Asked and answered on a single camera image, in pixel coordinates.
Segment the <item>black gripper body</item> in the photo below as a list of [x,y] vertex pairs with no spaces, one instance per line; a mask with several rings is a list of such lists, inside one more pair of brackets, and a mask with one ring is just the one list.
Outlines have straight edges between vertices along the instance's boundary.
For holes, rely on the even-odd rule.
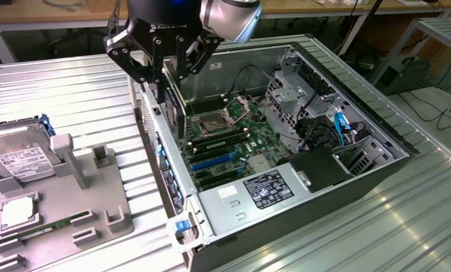
[[150,55],[176,56],[202,33],[200,1],[128,1],[128,38]]

